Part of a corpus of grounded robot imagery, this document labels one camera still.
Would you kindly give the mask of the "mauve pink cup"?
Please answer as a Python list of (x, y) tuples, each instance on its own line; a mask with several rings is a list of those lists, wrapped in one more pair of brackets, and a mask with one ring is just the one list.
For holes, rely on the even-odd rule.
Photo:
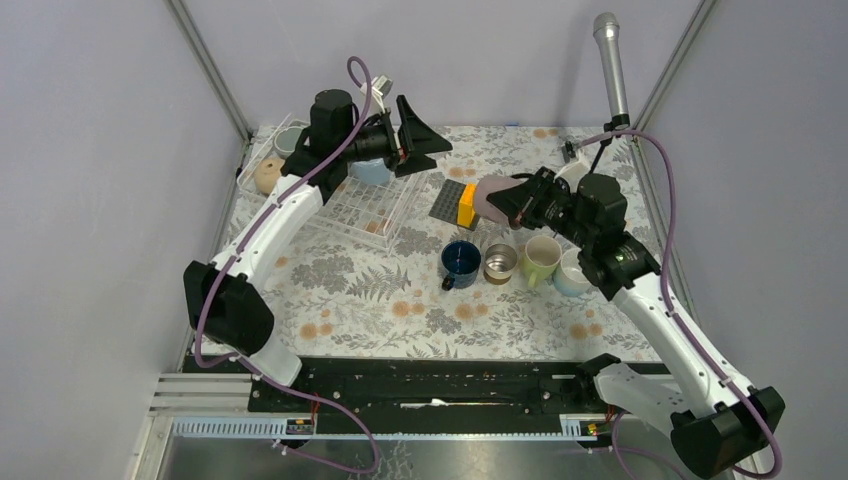
[(495, 192), (511, 189), (523, 183), (521, 179), (505, 177), (500, 175), (486, 175), (476, 184), (473, 196), (473, 208), (482, 218), (500, 225), (509, 225), (508, 216), (495, 207), (488, 196)]

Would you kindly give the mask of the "light blue cup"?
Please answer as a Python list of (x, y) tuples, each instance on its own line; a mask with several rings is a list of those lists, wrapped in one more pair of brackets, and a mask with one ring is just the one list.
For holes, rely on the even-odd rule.
[(369, 186), (385, 185), (392, 178), (392, 172), (381, 158), (352, 162), (349, 165), (349, 174)]

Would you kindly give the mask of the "light green mug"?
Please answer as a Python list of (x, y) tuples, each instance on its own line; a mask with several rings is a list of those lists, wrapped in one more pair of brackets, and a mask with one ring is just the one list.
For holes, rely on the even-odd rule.
[(554, 238), (537, 235), (525, 244), (519, 261), (519, 271), (528, 288), (534, 289), (548, 279), (557, 269), (563, 251)]

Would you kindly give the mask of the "cream brown steel tumbler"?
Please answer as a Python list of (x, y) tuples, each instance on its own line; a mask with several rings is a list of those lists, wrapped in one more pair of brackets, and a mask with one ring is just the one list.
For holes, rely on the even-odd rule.
[(509, 282), (518, 264), (516, 250), (507, 244), (489, 246), (484, 254), (483, 273), (487, 282), (503, 285)]

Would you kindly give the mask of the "dark blue mug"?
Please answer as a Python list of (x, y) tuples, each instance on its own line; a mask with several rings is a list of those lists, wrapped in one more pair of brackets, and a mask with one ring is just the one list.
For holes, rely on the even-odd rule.
[(482, 255), (471, 242), (458, 240), (446, 245), (440, 254), (441, 289), (450, 291), (470, 287), (476, 280)]

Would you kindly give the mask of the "small white cup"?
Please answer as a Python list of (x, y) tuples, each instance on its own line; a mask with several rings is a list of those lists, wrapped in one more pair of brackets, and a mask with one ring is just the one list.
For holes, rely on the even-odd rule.
[(553, 276), (555, 289), (568, 297), (579, 297), (592, 287), (591, 282), (582, 273), (579, 253), (577, 248), (564, 252)]

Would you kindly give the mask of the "beige ceramic teapot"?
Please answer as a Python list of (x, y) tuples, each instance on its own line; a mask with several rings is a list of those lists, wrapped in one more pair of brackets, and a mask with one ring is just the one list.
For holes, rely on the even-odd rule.
[(275, 188), (277, 181), (281, 178), (281, 170), (285, 161), (277, 156), (270, 156), (262, 160), (254, 170), (253, 180), (256, 190), (268, 196)]

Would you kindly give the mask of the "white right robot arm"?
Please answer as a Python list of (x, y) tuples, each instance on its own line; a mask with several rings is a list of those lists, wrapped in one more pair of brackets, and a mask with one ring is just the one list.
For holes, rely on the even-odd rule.
[(626, 228), (618, 181), (590, 173), (576, 185), (548, 168), (518, 177), (489, 175), (473, 197), (478, 214), (514, 229), (546, 227), (578, 248), (583, 275), (641, 331), (675, 387), (635, 373), (610, 355), (591, 360), (573, 386), (575, 402), (611, 404), (667, 436), (678, 458), (703, 479), (734, 469), (766, 448), (786, 404), (718, 352), (671, 292), (659, 262)]

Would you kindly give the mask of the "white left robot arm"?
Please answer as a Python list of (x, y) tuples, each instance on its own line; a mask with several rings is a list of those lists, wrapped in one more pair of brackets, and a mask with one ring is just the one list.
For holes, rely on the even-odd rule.
[(309, 124), (263, 206), (211, 261), (193, 261), (183, 274), (195, 348), (200, 350), (204, 339), (230, 348), (218, 360), (246, 361), (255, 374), (274, 382), (272, 398), (288, 411), (307, 404), (311, 387), (298, 376), (300, 358), (275, 337), (274, 315), (258, 291), (277, 257), (330, 201), (350, 165), (379, 160), (402, 178), (435, 168), (435, 155), (452, 149), (405, 96), (397, 97), (393, 110), (378, 111), (372, 108), (374, 96), (365, 98), (357, 107), (345, 90), (317, 93)]

